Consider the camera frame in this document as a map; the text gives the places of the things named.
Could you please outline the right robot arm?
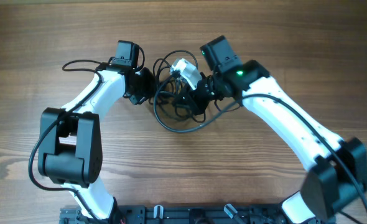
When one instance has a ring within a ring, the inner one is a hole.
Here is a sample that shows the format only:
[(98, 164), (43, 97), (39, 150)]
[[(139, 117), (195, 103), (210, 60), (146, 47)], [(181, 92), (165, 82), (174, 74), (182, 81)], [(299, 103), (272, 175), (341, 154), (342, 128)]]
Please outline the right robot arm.
[(281, 208), (290, 223), (328, 221), (367, 192), (367, 151), (357, 138), (343, 140), (322, 126), (279, 86), (259, 62), (242, 62), (224, 36), (201, 47), (211, 70), (198, 71), (185, 59), (173, 68), (186, 82), (183, 100), (194, 114), (209, 102), (233, 98), (260, 117), (293, 150), (306, 170), (300, 190)]

